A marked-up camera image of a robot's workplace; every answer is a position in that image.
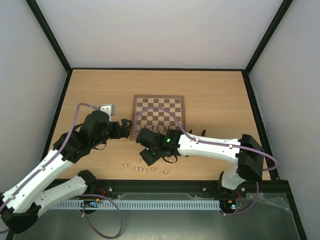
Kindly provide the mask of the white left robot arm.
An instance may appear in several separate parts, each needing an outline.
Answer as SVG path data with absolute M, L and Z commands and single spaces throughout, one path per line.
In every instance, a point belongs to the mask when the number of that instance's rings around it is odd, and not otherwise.
M 83 123 L 73 124 L 37 167 L 1 195 L 0 217 L 4 224 L 20 234 L 58 203 L 91 191 L 98 180 L 89 170 L 82 170 L 51 189 L 47 187 L 98 145 L 106 144 L 109 139 L 128 138 L 132 124 L 129 119 L 111 121 L 110 114 L 102 110 L 94 110 Z

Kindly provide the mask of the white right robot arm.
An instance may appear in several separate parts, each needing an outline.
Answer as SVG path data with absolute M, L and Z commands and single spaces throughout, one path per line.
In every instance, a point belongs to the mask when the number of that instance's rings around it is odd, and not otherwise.
M 259 182 L 263 177 L 264 152 L 251 135 L 217 139 L 177 129 L 162 134 L 143 128 L 135 141 L 145 147 L 139 154 L 148 166 L 159 159 L 168 161 L 179 156 L 207 157 L 232 164 L 232 168 L 222 172 L 218 183 L 218 191 L 224 196 L 229 196 L 245 181 Z

